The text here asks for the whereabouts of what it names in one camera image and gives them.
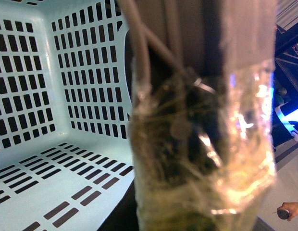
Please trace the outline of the person hand holding object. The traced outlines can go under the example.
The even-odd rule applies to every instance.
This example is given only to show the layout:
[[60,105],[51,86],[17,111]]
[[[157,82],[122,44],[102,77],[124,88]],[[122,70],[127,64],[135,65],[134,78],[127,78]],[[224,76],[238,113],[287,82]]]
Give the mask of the person hand holding object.
[[283,202],[282,205],[277,208],[277,215],[280,219],[291,221],[298,215],[298,202]]

